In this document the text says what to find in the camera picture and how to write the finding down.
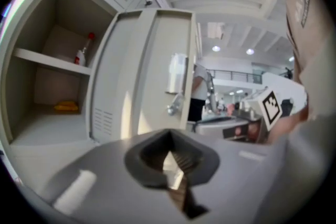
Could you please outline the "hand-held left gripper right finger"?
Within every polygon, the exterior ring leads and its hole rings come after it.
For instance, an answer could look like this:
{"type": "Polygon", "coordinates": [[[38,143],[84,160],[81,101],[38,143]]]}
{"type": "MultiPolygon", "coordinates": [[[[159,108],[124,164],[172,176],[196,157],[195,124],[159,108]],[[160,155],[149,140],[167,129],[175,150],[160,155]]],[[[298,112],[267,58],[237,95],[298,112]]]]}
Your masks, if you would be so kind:
{"type": "Polygon", "coordinates": [[[187,178],[186,202],[172,224],[282,224],[285,140],[232,142],[171,130],[187,178]]]}

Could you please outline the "clear bottle with red cap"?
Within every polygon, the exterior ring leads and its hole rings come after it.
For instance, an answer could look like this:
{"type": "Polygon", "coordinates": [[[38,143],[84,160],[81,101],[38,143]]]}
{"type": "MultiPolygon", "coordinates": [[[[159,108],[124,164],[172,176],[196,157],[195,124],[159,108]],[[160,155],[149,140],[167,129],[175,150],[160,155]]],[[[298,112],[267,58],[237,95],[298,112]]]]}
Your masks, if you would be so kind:
{"type": "Polygon", "coordinates": [[[79,65],[79,66],[85,66],[86,64],[86,54],[87,51],[90,47],[90,45],[92,44],[92,42],[95,39],[95,34],[93,32],[90,32],[88,34],[88,38],[87,41],[85,43],[85,45],[77,51],[77,54],[75,56],[75,60],[74,60],[74,64],[79,65]]]}

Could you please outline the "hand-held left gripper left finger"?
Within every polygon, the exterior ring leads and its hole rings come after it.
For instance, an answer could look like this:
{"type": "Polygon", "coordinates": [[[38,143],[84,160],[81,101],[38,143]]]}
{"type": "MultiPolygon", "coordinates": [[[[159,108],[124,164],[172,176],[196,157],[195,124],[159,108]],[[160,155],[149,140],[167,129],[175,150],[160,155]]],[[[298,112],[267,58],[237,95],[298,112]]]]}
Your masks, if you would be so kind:
{"type": "Polygon", "coordinates": [[[186,224],[166,190],[141,186],[128,172],[124,156],[133,146],[153,137],[149,132],[94,147],[54,173],[38,191],[54,205],[76,182],[80,191],[88,186],[83,201],[67,216],[78,224],[186,224]]]}

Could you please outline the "person's beige shirt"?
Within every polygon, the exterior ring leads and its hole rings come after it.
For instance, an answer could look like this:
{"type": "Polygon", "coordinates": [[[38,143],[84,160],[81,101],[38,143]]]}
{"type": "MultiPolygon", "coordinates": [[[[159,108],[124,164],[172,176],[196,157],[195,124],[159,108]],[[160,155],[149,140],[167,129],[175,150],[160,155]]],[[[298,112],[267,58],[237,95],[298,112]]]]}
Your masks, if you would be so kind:
{"type": "Polygon", "coordinates": [[[336,26],[324,0],[286,0],[288,38],[310,117],[336,113],[336,26]]]}

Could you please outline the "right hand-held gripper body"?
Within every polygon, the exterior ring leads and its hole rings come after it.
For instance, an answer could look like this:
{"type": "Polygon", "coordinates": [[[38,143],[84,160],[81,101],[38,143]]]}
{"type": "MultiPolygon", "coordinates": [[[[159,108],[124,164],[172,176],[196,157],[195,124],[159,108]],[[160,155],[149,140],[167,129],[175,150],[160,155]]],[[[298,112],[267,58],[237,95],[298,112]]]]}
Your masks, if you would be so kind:
{"type": "Polygon", "coordinates": [[[243,98],[240,101],[239,110],[244,112],[251,122],[263,120],[268,131],[273,128],[282,115],[282,108],[274,91],[270,88],[256,90],[243,98]]]}

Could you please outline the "black balcony railing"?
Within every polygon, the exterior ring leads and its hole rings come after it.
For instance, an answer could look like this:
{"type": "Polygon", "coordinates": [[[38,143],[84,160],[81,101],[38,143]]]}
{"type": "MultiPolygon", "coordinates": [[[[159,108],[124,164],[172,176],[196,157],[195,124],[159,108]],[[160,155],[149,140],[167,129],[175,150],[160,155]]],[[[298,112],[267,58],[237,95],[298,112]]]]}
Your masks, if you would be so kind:
{"type": "Polygon", "coordinates": [[[214,79],[262,84],[262,76],[259,74],[213,69],[208,71],[214,79]]]}

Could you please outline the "person's right forearm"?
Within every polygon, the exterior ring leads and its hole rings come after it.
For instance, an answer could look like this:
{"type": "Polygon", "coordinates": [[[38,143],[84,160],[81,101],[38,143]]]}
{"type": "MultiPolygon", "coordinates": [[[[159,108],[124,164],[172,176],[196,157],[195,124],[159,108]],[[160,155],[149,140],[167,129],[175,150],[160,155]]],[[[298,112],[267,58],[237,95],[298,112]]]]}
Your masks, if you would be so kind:
{"type": "Polygon", "coordinates": [[[309,115],[308,106],[304,107],[299,112],[280,118],[271,129],[267,143],[272,144],[282,135],[289,134],[298,124],[307,120],[309,115]]]}

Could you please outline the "grey metal locker cabinet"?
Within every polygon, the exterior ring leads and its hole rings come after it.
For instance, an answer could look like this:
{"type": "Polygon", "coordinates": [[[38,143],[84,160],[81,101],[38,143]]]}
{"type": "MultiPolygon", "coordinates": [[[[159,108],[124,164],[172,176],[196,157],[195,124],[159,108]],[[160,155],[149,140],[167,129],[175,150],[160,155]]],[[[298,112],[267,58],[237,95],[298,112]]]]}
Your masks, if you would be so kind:
{"type": "Polygon", "coordinates": [[[18,182],[38,194],[57,171],[96,146],[86,98],[101,41],[122,9],[114,0],[24,0],[0,41],[0,135],[18,182]],[[74,64],[88,34],[85,66],[74,64]],[[59,112],[75,101],[79,112],[59,112]]]}

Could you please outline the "yellow cloth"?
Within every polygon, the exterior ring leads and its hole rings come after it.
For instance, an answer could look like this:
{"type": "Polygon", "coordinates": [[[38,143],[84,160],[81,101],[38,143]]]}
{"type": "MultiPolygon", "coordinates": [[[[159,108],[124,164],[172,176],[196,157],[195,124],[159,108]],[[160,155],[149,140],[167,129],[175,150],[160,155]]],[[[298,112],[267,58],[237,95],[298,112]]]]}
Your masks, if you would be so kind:
{"type": "Polygon", "coordinates": [[[79,107],[75,101],[61,101],[54,106],[55,111],[59,112],[79,112],[79,107]]]}

